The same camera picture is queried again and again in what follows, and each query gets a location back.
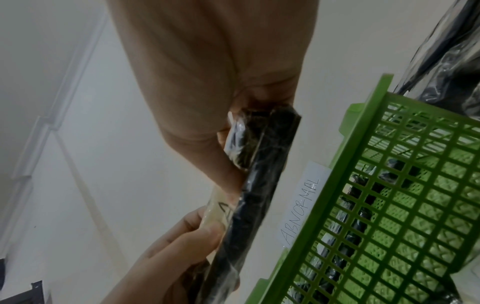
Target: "label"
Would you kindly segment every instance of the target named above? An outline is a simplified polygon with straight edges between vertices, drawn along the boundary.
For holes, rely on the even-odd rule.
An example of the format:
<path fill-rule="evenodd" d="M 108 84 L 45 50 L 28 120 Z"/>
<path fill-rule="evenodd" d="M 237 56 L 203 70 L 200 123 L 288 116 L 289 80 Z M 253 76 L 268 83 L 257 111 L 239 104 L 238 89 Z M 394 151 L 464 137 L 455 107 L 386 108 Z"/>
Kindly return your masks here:
<path fill-rule="evenodd" d="M 308 162 L 283 215 L 283 220 L 278 226 L 277 238 L 285 247 L 292 247 L 331 171 L 312 161 Z"/>

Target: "green plastic basket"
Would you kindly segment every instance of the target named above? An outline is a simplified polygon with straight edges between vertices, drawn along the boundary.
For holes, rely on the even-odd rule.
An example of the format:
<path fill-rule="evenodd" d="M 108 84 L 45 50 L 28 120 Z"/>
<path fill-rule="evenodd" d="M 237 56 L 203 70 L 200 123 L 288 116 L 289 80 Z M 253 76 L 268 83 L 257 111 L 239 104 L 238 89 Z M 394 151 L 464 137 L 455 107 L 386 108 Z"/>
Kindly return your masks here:
<path fill-rule="evenodd" d="M 450 274 L 480 233 L 480 123 L 388 93 L 392 78 L 345 116 L 340 130 L 350 133 L 318 201 L 251 303 L 422 303 L 440 288 L 455 290 Z M 349 195 L 352 187 L 360 195 Z M 370 220 L 360 216 L 365 208 Z M 337 277 L 327 275 L 333 270 Z"/>

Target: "black item in basket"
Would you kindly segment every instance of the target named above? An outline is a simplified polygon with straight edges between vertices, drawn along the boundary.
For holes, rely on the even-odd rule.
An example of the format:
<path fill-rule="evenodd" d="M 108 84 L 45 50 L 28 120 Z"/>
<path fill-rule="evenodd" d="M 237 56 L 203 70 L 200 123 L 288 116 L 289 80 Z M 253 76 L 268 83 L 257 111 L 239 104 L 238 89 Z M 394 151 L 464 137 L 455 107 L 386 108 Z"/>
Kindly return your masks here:
<path fill-rule="evenodd" d="M 300 123 L 291 106 L 275 108 L 253 156 L 240 201 L 197 296 L 197 304 L 223 303 L 233 291 L 267 213 Z"/>

